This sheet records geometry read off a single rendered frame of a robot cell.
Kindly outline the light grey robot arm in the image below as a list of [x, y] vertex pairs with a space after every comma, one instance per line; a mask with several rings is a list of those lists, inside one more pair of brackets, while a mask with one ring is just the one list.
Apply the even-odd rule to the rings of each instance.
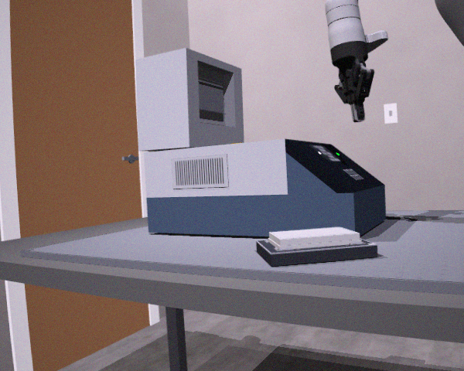
[[[435, 0], [436, 7], [464, 46], [464, 0]], [[341, 43], [363, 41], [370, 53], [388, 41], [384, 30], [364, 35], [358, 0], [327, 0], [325, 4], [329, 48]]]

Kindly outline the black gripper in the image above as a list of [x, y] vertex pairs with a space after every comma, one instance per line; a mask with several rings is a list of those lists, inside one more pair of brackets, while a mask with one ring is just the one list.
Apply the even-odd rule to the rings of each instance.
[[[345, 104], [351, 106], [353, 122], [365, 120], [363, 102], [369, 97], [374, 70], [367, 69], [367, 44], [351, 41], [334, 46], [331, 50], [332, 63], [339, 69], [339, 85], [334, 89]], [[348, 83], [347, 83], [348, 81]]]

